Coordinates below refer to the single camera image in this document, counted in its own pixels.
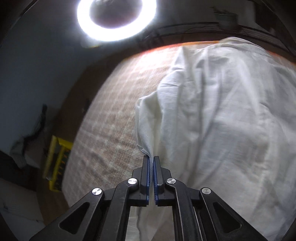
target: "screw head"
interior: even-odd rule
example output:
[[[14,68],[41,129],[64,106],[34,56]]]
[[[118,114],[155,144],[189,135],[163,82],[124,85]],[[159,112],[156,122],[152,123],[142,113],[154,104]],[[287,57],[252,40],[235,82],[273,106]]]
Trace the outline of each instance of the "screw head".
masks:
[[[138,180],[135,179],[135,178],[130,178],[130,179],[128,180],[128,183],[133,185],[133,184],[136,184],[137,181],[138,181]]]
[[[176,179],[174,179],[174,178],[168,178],[167,179],[167,183],[168,184],[175,184],[176,183]]]
[[[202,189],[202,193],[203,194],[210,194],[211,193],[211,189],[209,189],[209,188],[203,188]]]
[[[92,194],[93,195],[100,195],[102,193],[102,189],[101,188],[94,188],[92,190]]]

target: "yellow object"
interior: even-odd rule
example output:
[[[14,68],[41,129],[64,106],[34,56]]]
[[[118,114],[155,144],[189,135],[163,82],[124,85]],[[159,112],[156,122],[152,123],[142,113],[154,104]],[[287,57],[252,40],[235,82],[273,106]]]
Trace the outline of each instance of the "yellow object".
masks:
[[[52,136],[52,140],[50,143],[48,156],[47,156],[42,177],[46,178],[46,176],[48,175],[50,166],[52,165],[52,162],[53,162],[53,157],[55,154],[57,144],[60,146],[60,151],[54,165],[52,176],[49,178],[49,189],[51,191],[60,192],[61,184],[62,184],[61,183],[62,176],[64,173],[63,170],[65,169],[65,165],[68,160],[73,143],[63,140],[62,138],[58,138],[56,136]]]

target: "crumpled fabric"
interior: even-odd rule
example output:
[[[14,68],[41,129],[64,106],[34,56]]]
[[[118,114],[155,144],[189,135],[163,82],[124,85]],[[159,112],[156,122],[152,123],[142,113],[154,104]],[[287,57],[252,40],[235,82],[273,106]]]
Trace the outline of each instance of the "crumpled fabric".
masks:
[[[136,141],[151,162],[159,156],[188,187],[211,188],[269,241],[295,219],[295,67],[249,41],[180,47],[157,91],[137,102]],[[174,240],[171,208],[155,206],[153,191],[137,217],[141,241]]]

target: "white sheet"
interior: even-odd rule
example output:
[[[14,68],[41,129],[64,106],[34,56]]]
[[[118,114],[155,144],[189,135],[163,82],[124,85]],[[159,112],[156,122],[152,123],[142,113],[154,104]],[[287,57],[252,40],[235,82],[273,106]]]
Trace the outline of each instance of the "white sheet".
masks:
[[[188,187],[211,188],[268,240],[295,219],[296,72],[261,47],[234,37],[180,47],[157,91],[137,103],[136,139],[150,160],[160,156]],[[173,240],[169,210],[151,193],[141,240]]]

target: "orange edge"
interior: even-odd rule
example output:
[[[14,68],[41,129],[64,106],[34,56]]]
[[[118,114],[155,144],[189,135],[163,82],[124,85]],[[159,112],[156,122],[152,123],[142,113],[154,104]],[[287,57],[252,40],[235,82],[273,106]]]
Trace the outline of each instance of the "orange edge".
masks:
[[[154,48],[154,49],[149,49],[149,50],[146,50],[144,52],[141,52],[141,53],[138,53],[138,54],[134,54],[126,59],[124,59],[123,61],[129,59],[129,58],[132,58],[132,57],[135,57],[135,56],[139,56],[139,55],[142,55],[142,54],[147,54],[147,53],[150,53],[150,52],[153,52],[153,51],[158,51],[158,50],[162,50],[162,49],[166,49],[166,48],[174,48],[174,47],[179,47],[179,46],[188,46],[188,45],[199,45],[199,44],[217,44],[219,43],[220,41],[219,40],[216,40],[216,41],[197,41],[197,42],[186,42],[186,43],[178,43],[178,44],[171,44],[171,45],[165,45],[165,46],[162,46],[162,47],[158,47],[158,48]],[[279,54],[276,54],[274,52],[271,52],[271,51],[268,51],[268,53],[270,53],[271,55],[274,55],[274,56],[278,56],[278,57],[281,57],[281,58],[284,58],[286,59],[285,57],[279,55]]]

